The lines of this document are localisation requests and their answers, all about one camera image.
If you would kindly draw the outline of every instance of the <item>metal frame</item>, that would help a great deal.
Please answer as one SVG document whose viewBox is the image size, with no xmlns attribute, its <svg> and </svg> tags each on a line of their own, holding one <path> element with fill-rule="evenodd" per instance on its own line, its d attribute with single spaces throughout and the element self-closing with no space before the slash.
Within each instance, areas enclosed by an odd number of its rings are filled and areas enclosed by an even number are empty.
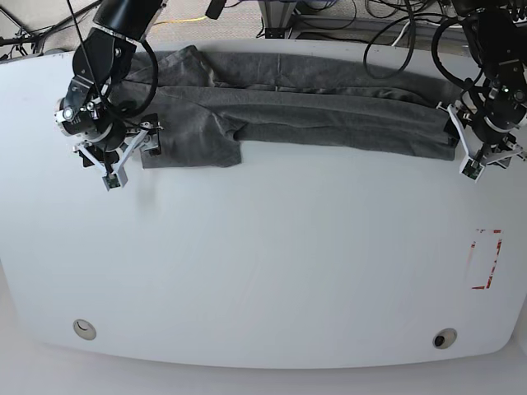
<svg viewBox="0 0 527 395">
<path fill-rule="evenodd" d="M 22 33 L 29 34 L 26 27 L 16 17 L 14 17 L 5 7 L 0 6 L 0 12 L 6 16 L 6 18 L 13 23 Z"/>
<path fill-rule="evenodd" d="M 295 39 L 302 33 L 343 33 L 357 32 L 376 33 L 386 27 L 392 20 L 385 19 L 368 19 L 357 18 L 352 25 L 338 29 L 339 26 L 345 26 L 349 18 L 340 18 L 335 16 L 321 15 L 299 15 L 292 24 L 292 15 L 299 4 L 297 1 L 259 1 L 262 12 L 263 27 L 265 29 L 266 39 L 284 39 L 286 33 L 290 30 L 287 38 Z M 421 40 L 431 40 L 436 32 L 436 26 L 418 24 L 417 36 Z M 386 31 L 388 36 L 397 36 L 401 31 L 401 26 L 393 26 Z M 466 43 L 466 37 L 462 29 L 448 29 L 442 37 L 444 40 Z"/>
<path fill-rule="evenodd" d="M 82 8 L 81 10 L 75 12 L 75 17 L 79 17 L 81 15 L 84 15 L 86 12 L 91 11 L 93 8 L 98 7 L 102 3 L 102 0 L 95 0 L 93 3 L 87 5 L 86 7 Z M 59 23 L 55 24 L 52 27 L 49 27 L 49 29 L 45 30 L 43 33 L 39 33 L 37 35 L 30 34 L 27 29 L 13 16 L 11 15 L 4 7 L 0 6 L 0 12 L 4 15 L 6 15 L 7 18 L 9 18 L 10 21 L 13 21 L 16 25 L 21 27 L 21 30 L 24 30 L 30 37 L 26 37 L 22 39 L 21 37 L 16 37 L 14 39 L 4 39 L 0 37 L 0 47 L 8 46 L 8 45 L 23 45 L 23 44 L 35 44 L 35 53 L 33 55 L 29 56 L 40 56 L 42 53 L 42 44 L 43 39 L 46 36 L 49 36 L 53 34 L 56 31 L 59 31 L 62 29 L 66 24 L 72 21 L 71 16 L 67 16 L 65 19 L 61 20 Z"/>
</svg>

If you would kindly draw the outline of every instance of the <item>white table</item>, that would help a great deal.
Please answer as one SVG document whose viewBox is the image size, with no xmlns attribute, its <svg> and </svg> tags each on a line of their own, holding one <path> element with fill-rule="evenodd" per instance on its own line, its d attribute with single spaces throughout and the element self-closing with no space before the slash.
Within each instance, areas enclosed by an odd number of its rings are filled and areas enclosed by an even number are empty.
<svg viewBox="0 0 527 395">
<path fill-rule="evenodd" d="M 364 48 L 198 46 L 350 60 Z M 404 56 L 379 47 L 372 62 L 396 66 Z M 476 74 L 468 58 L 445 55 L 444 64 L 462 78 Z M 420 51 L 409 70 L 437 75 Z M 136 158 L 127 187 L 107 193 L 54 126 L 71 76 L 71 54 L 0 65 L 0 259 L 35 338 L 259 368 L 443 360 L 509 340 L 527 291 L 520 162 L 473 184 L 458 175 L 459 160 L 244 142 L 244 163 L 230 169 L 142 170 Z M 492 286 L 474 290 L 498 239 Z M 96 327 L 93 342 L 74 333 L 77 318 Z M 432 340 L 444 328 L 458 339 L 437 350 Z"/>
</svg>

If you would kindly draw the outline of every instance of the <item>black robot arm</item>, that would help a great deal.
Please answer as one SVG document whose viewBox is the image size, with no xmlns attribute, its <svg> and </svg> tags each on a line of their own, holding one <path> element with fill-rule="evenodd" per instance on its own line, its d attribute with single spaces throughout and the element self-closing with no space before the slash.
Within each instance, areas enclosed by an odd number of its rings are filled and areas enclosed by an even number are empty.
<svg viewBox="0 0 527 395">
<path fill-rule="evenodd" d="M 125 176 L 119 177 L 115 169 L 121 170 L 119 162 L 128 159 L 124 155 L 129 146 L 125 144 L 127 137 L 145 135 L 143 140 L 135 141 L 137 146 L 134 149 L 140 147 L 151 154 L 160 153 L 156 116 L 146 115 L 140 124 L 128 119 L 141 115 L 156 94 L 157 60 L 146 36 L 166 2 L 104 0 L 94 17 L 95 26 L 73 56 L 74 77 L 66 96 L 58 102 L 57 124 L 65 135 L 82 138 L 76 151 L 85 167 L 101 168 L 108 188 L 126 184 Z M 152 61 L 149 94 L 140 105 L 110 103 L 112 87 L 128 75 L 139 43 Z M 121 157 L 117 153 L 119 148 L 123 151 Z"/>
<path fill-rule="evenodd" d="M 458 17 L 446 19 L 437 29 L 431 45 L 432 58 L 439 71 L 463 90 L 463 105 L 456 115 L 450 115 L 454 124 L 470 126 L 483 143 L 477 152 L 470 152 L 464 141 L 468 152 L 466 168 L 461 172 L 478 179 L 486 165 L 506 168 L 512 156 L 518 155 L 523 160 L 527 157 L 511 135 L 512 131 L 527 124 L 527 81 L 524 75 L 527 30 L 515 23 L 525 18 L 527 2 L 452 0 L 452 4 Z M 446 29 L 456 24 L 463 27 L 470 53 L 481 69 L 480 75 L 485 76 L 481 86 L 476 86 L 476 81 L 471 79 L 463 81 L 453 76 L 441 64 L 439 40 Z M 466 94 L 472 100 L 475 112 L 464 105 L 463 95 Z M 464 130 L 458 129 L 463 140 Z"/>
</svg>

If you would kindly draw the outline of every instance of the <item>black cable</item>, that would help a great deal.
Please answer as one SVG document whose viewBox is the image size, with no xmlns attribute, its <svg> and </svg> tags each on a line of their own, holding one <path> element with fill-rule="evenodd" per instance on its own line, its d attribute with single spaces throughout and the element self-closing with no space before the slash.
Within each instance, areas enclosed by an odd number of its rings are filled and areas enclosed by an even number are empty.
<svg viewBox="0 0 527 395">
<path fill-rule="evenodd" d="M 458 21 L 457 18 L 449 18 L 446 19 L 443 23 L 441 23 L 440 26 L 437 28 L 433 38 L 431 39 L 430 51 L 431 58 L 434 61 L 437 70 L 439 70 L 443 77 L 446 78 L 448 81 L 452 82 L 454 85 L 457 85 L 461 89 L 464 89 L 465 83 L 460 78 L 454 76 L 452 73 L 446 70 L 446 68 L 443 66 L 443 63 L 441 63 L 441 60 L 439 59 L 439 40 L 441 39 L 441 36 L 443 35 L 446 29 L 458 24 L 461 24 L 461 22 Z"/>
<path fill-rule="evenodd" d="M 425 21 L 425 22 L 429 22 L 429 23 L 435 23 L 434 21 L 431 21 L 427 18 L 420 18 L 419 15 L 421 14 L 415 14 L 416 18 L 415 18 L 415 21 Z M 406 29 L 404 32 L 403 32 L 403 35 L 401 36 L 401 39 L 408 33 L 408 29 Z M 410 45 L 410 36 L 408 37 L 408 43 L 407 43 L 407 47 Z"/>
<path fill-rule="evenodd" d="M 474 112 L 467 106 L 467 104 L 464 102 L 464 94 L 467 93 L 467 92 L 470 92 L 475 86 L 476 84 L 478 83 L 479 79 L 482 77 L 483 75 L 483 69 L 479 70 L 479 74 L 478 76 L 476 77 L 476 79 L 474 81 L 470 80 L 470 78 L 467 78 L 466 80 L 464 80 L 465 82 L 465 85 L 467 85 L 467 87 L 465 89 L 463 89 L 461 91 L 461 96 L 459 97 L 459 100 L 461 101 L 461 103 L 464 105 L 464 107 L 472 114 L 474 115 Z"/>
<path fill-rule="evenodd" d="M 7 54 L 7 56 L 10 58 L 10 59 L 13 59 L 13 51 L 15 50 L 16 46 L 13 45 L 11 47 L 11 51 L 9 51 L 9 53 Z"/>
<path fill-rule="evenodd" d="M 444 17 L 448 17 L 448 15 L 446 15 L 445 8 L 443 8 L 443 3 L 441 2 L 441 0 L 436 1 L 437 5 L 439 6 L 439 9 L 441 10 L 441 14 L 443 14 Z"/>
<path fill-rule="evenodd" d="M 112 165 L 108 161 L 108 142 L 105 144 L 105 147 L 102 150 L 102 161 L 106 168 L 106 173 L 112 174 L 114 172 L 114 169 L 112 168 Z"/>
<path fill-rule="evenodd" d="M 364 66 L 364 70 L 366 71 L 366 74 L 369 77 L 374 78 L 376 80 L 387 80 L 389 78 L 393 78 L 393 77 L 398 76 L 401 72 L 403 72 L 406 69 L 406 67 L 410 63 L 410 60 L 412 60 L 413 50 L 415 49 L 415 39 L 416 39 L 416 35 L 417 35 L 417 33 L 416 33 L 417 32 L 416 31 L 417 24 L 416 24 L 416 21 L 415 21 L 415 16 L 413 14 L 413 10 L 412 10 L 412 6 L 410 4 L 410 1 L 409 0 L 404 0 L 404 2 L 406 4 L 406 8 L 407 8 L 407 11 L 408 11 L 408 16 L 406 16 L 405 18 L 401 18 L 400 20 L 398 20 L 396 22 L 392 22 L 389 25 L 387 25 L 384 29 L 380 30 L 373 37 L 373 39 L 371 39 L 371 41 L 366 46 L 366 49 L 364 50 L 364 57 L 362 58 L 362 65 Z M 406 59 L 404 59 L 403 66 L 401 66 L 398 70 L 395 70 L 394 72 L 391 72 L 387 76 L 376 76 L 368 68 L 368 53 L 370 52 L 371 46 L 390 27 L 396 25 L 397 23 L 399 23 L 401 21 L 406 21 L 407 19 L 410 20 L 410 26 L 409 26 L 409 29 L 408 29 L 408 34 L 409 34 L 409 37 L 410 37 L 410 45 L 409 45 L 409 48 L 408 48 L 408 54 L 406 55 Z"/>
<path fill-rule="evenodd" d="M 157 64 L 156 54 L 154 53 L 152 47 L 146 40 L 144 40 L 142 46 L 145 51 L 147 51 L 148 57 L 150 58 L 150 61 L 152 63 L 152 84 L 150 85 L 150 91 L 148 92 L 148 96 L 142 103 L 142 105 L 140 105 L 136 109 L 125 112 L 125 118 L 133 118 L 137 117 L 139 114 L 142 114 L 154 100 L 154 96 L 157 92 L 157 86 L 159 85 L 159 65 Z"/>
<path fill-rule="evenodd" d="M 244 0 L 240 0 L 239 2 L 235 2 L 234 4 L 231 4 L 230 6 L 224 6 L 223 8 L 234 8 L 238 7 L 241 3 L 243 3 Z"/>
<path fill-rule="evenodd" d="M 393 8 L 390 14 L 386 15 L 376 15 L 371 9 L 370 9 L 370 2 L 371 0 L 364 0 L 364 8 L 366 9 L 366 12 L 373 16 L 375 19 L 386 19 L 390 18 L 391 16 L 395 15 L 399 10 L 397 8 Z"/>
<path fill-rule="evenodd" d="M 82 16 L 82 18 L 80 19 L 80 21 L 78 21 L 77 23 L 82 23 L 88 16 L 90 15 L 89 12 L 87 12 L 86 14 L 84 14 L 84 16 Z M 56 35 L 57 33 L 60 33 L 61 31 L 64 31 L 64 30 L 67 30 L 67 29 L 70 29 L 72 27 L 74 27 L 75 25 L 70 25 L 70 26 L 64 26 L 63 28 L 61 29 L 58 29 L 58 30 L 54 30 L 52 31 L 51 33 L 48 33 L 42 40 L 42 44 L 40 45 L 40 52 L 44 52 L 44 46 L 46 45 L 46 41 L 48 40 L 49 37 L 51 37 L 52 35 Z"/>
<path fill-rule="evenodd" d="M 264 24 L 264 19 L 263 18 L 261 18 L 261 19 L 262 19 L 262 29 L 260 29 L 260 31 L 256 35 L 257 39 L 259 39 L 260 37 L 264 36 L 265 24 Z"/>
<path fill-rule="evenodd" d="M 73 15 L 75 17 L 78 17 L 78 16 L 81 16 L 83 14 L 86 14 L 89 11 L 91 11 L 92 9 L 98 7 L 101 3 L 102 3 L 102 0 L 97 0 L 97 1 L 89 4 L 88 6 L 82 8 L 81 10 L 79 10 L 77 12 L 74 12 Z M 44 40 L 44 42 L 45 42 L 45 40 L 49 36 L 51 36 L 51 35 L 53 35 L 55 33 L 58 33 L 59 31 L 62 31 L 63 30 L 62 27 L 64 25 L 66 25 L 70 21 L 72 21 L 72 17 L 71 16 L 61 20 L 60 22 L 58 22 L 58 23 L 56 23 L 54 25 L 46 26 L 44 28 L 40 28 L 40 29 L 36 29 L 36 30 L 32 30 L 32 31 L 28 31 L 29 34 L 33 34 L 33 33 L 37 32 L 37 31 L 44 30 L 44 32 L 39 33 L 37 35 L 31 35 L 29 37 L 21 37 L 21 38 L 15 38 L 15 39 L 0 39 L 0 47 L 6 46 L 6 45 L 37 44 L 41 40 Z"/>
<path fill-rule="evenodd" d="M 352 3 L 353 3 L 353 10 L 354 10 L 353 18 L 344 26 L 341 26 L 341 27 L 319 27 L 319 26 L 311 25 L 310 23 L 308 23 L 308 22 L 306 22 L 304 20 L 301 20 L 301 23 L 303 23 L 304 25 L 308 25 L 310 27 L 313 27 L 315 29 L 321 29 L 321 30 L 343 30 L 343 29 L 346 29 L 349 26 L 351 26 L 352 23 L 357 19 L 357 5 L 355 3 L 355 0 L 352 0 Z"/>
<path fill-rule="evenodd" d="M 338 37 L 332 37 L 330 35 L 325 35 L 325 34 L 322 34 L 322 33 L 309 33 L 309 32 L 306 32 L 306 33 L 302 33 L 300 36 L 298 36 L 296 39 L 297 40 L 302 40 L 302 36 L 303 35 L 318 35 L 319 37 L 323 37 L 327 40 L 334 40 L 334 41 L 347 41 L 347 42 L 352 42 L 352 43 L 362 43 L 362 44 L 368 44 L 368 42 L 365 40 L 365 39 L 341 39 L 341 38 L 338 38 Z"/>
<path fill-rule="evenodd" d="M 406 4 L 400 5 L 400 4 L 393 4 L 391 2 L 388 2 L 387 0 L 371 0 L 372 2 L 376 2 L 378 4 L 384 4 L 387 7 L 396 9 L 397 11 L 406 12 L 408 9 L 406 8 Z M 429 8 L 431 6 L 432 0 L 424 0 L 424 1 L 416 1 L 414 4 L 410 3 L 412 7 L 413 12 L 421 12 L 425 9 Z"/>
<path fill-rule="evenodd" d="M 338 0 L 328 0 L 321 8 L 311 6 L 310 2 L 302 2 L 302 3 L 305 5 L 306 8 L 310 9 L 313 12 L 321 12 L 321 11 L 330 9 L 332 6 L 337 4 L 337 1 Z"/>
</svg>

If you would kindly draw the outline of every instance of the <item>gray pants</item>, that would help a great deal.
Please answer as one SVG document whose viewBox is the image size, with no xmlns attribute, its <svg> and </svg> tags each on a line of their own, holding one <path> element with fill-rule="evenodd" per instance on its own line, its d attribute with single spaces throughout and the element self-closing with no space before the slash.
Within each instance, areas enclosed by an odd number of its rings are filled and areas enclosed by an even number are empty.
<svg viewBox="0 0 527 395">
<path fill-rule="evenodd" d="M 162 155 L 145 168 L 241 162 L 240 142 L 350 146 L 453 160 L 457 140 L 445 132 L 459 89 L 403 73 L 369 78 L 361 64 L 269 53 L 200 53 L 194 46 L 158 53 L 160 76 L 145 114 L 158 113 Z M 386 72 L 373 67 L 373 72 Z M 144 53 L 112 95 L 140 104 L 151 82 Z"/>
</svg>

